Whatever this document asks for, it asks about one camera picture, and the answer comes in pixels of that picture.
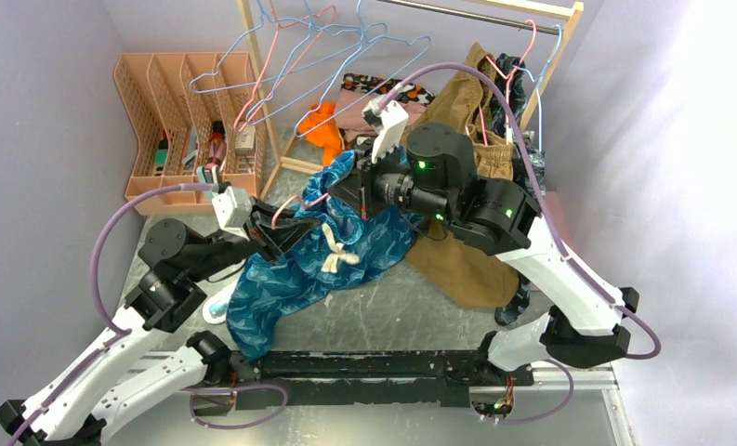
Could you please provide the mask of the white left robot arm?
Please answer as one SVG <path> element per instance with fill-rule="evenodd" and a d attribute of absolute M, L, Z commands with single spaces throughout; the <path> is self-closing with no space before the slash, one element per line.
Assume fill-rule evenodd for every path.
<path fill-rule="evenodd" d="M 233 378 L 230 349 L 206 330 L 160 364 L 126 377 L 203 304 L 202 281 L 250 256 L 277 260 L 319 226 L 251 196 L 221 198 L 215 212 L 218 229 L 207 235 L 175 218 L 149 229 L 138 252 L 147 273 L 108 327 L 46 387 L 0 406 L 11 444 L 100 445 L 180 390 L 209 390 Z"/>

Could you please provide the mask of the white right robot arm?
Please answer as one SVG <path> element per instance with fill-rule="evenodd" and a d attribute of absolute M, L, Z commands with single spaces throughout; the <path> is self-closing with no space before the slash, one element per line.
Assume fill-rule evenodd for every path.
<path fill-rule="evenodd" d="M 396 207 L 440 222 L 457 240 L 508 264 L 551 301 L 546 315 L 493 336 L 475 370 L 499 384 L 522 365 L 554 359 L 587 369 L 629 355 L 622 325 L 638 293 L 602 284 L 599 276 L 547 225 L 521 186 L 480 177 L 469 137 L 449 125 L 426 124 L 403 150 L 357 150 L 347 175 L 328 189 L 359 217 Z"/>

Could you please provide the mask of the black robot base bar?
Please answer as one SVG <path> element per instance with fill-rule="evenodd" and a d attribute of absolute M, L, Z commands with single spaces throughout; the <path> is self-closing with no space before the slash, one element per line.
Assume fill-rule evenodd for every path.
<path fill-rule="evenodd" d="M 207 374 L 202 388 L 218 388 L 240 410 L 290 406 L 438 403 L 467 408 L 470 393 L 488 387 L 530 386 L 522 365 L 502 371 L 477 350 L 271 351 L 257 361 L 231 355 Z"/>

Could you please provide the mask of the blue leaf-print shorts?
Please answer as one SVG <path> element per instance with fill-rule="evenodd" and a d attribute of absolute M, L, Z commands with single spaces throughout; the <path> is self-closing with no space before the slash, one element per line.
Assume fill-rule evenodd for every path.
<path fill-rule="evenodd" d="M 301 192 L 296 217 L 317 217 L 332 237 L 317 228 L 276 264 L 249 257 L 231 294 L 225 320 L 243 355 L 256 361 L 268 353 L 274 330 L 283 316 L 324 299 L 333 291 L 355 288 L 380 277 L 399 263 L 415 243 L 412 226 L 423 218 L 391 207 L 378 216 L 360 219 L 345 203 L 325 197 L 354 162 L 345 151 L 322 172 L 309 177 Z"/>

